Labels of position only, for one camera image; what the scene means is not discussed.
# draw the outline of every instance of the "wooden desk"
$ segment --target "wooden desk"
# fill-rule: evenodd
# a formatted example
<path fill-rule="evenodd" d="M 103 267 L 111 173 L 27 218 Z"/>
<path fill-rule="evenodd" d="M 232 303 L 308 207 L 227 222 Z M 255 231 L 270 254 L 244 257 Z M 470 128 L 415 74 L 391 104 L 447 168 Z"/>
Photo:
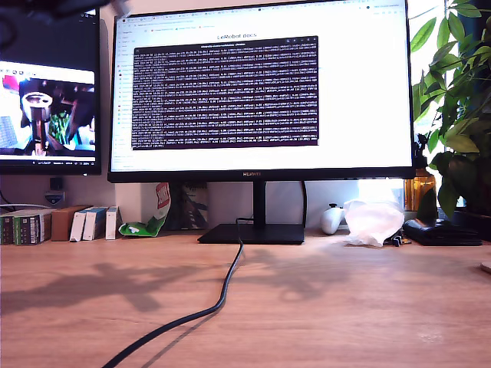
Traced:
<path fill-rule="evenodd" d="M 491 365 L 491 246 L 247 245 L 225 307 L 121 367 Z M 2 367 L 100 367 L 213 305 L 235 245 L 195 235 L 2 246 Z"/>

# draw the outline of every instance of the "cable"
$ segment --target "cable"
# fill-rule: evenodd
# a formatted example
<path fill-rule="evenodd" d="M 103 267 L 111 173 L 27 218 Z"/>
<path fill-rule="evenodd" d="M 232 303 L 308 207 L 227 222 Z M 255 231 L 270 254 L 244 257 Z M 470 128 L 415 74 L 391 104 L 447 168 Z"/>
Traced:
<path fill-rule="evenodd" d="M 238 219 L 236 219 L 237 232 L 238 232 L 238 239 L 239 239 L 240 247 L 239 247 L 239 251 L 237 252 L 235 259 L 233 260 L 232 264 L 230 265 L 230 269 L 227 272 L 225 280 L 223 281 L 222 292 L 220 293 L 220 298 L 218 299 L 216 304 L 213 305 L 212 307 L 208 308 L 208 309 L 190 314 L 189 316 L 181 317 L 177 320 L 169 322 L 168 324 L 164 324 L 162 327 L 159 327 L 159 328 L 153 330 L 152 332 L 149 332 L 147 335 L 143 336 L 142 338 L 140 338 L 139 340 L 135 341 L 130 346 L 128 346 L 126 349 L 124 349 L 120 353 L 118 353 L 113 359 L 111 359 L 109 362 L 107 362 L 103 366 L 103 368 L 113 368 L 113 367 L 117 366 L 124 359 L 126 359 L 130 354 L 132 354 L 135 350 L 141 348 L 143 345 L 145 345 L 146 343 L 155 339 L 156 337 L 163 334 L 164 332 L 167 332 L 168 330 L 172 330 L 174 327 L 178 327 L 181 324 L 185 324 L 185 323 L 190 322 L 192 320 L 197 320 L 198 318 L 202 318 L 202 317 L 205 317 L 211 313 L 217 312 L 217 310 L 220 309 L 224 305 L 225 300 L 226 300 L 226 295 L 227 295 L 227 289 L 229 287 L 230 278 L 232 277 L 232 274 L 233 274 L 234 270 L 236 269 L 236 265 L 239 262 L 240 255 L 242 254 L 242 250 L 244 249 L 244 243 L 242 243 L 242 239 L 240 238 L 240 229 L 239 229 L 239 221 L 240 220 L 249 220 L 250 221 L 250 218 L 238 218 Z"/>
<path fill-rule="evenodd" d="M 14 23 L 12 23 L 12 21 L 6 18 L 4 15 L 0 15 L 0 34 L 2 34 L 2 38 L 0 38 L 1 54 L 4 50 L 11 47 L 17 39 L 17 28 L 15 27 Z"/>
<path fill-rule="evenodd" d="M 307 186 L 305 186 L 304 180 L 302 180 L 300 183 L 302 184 L 302 194 L 304 196 L 304 215 L 302 218 L 302 225 L 305 228 L 307 225 Z"/>

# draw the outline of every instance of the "monitor screen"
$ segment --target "monitor screen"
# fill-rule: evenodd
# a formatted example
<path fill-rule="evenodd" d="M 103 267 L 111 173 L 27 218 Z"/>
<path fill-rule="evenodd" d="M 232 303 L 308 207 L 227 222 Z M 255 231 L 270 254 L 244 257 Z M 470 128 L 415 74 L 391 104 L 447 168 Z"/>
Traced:
<path fill-rule="evenodd" d="M 99 12 L 4 10 L 0 29 L 0 173 L 101 173 Z"/>
<path fill-rule="evenodd" d="M 109 178 L 410 176 L 407 4 L 119 19 Z"/>

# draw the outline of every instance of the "terminal window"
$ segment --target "terminal window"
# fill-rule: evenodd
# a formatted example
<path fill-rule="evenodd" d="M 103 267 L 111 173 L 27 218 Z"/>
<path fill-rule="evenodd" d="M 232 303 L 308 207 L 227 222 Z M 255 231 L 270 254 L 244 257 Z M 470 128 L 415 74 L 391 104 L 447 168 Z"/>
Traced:
<path fill-rule="evenodd" d="M 318 37 L 136 48 L 133 150 L 315 146 Z"/>

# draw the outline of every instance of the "snack bag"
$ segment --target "snack bag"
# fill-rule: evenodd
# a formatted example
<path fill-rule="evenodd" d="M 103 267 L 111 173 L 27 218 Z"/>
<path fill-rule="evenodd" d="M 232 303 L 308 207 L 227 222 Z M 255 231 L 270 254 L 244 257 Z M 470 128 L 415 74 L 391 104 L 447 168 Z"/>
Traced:
<path fill-rule="evenodd" d="M 156 237 L 166 221 L 170 208 L 169 183 L 162 182 L 155 187 L 157 194 L 157 211 L 147 224 L 142 222 L 128 222 L 120 226 L 122 235 L 132 236 L 152 236 Z"/>

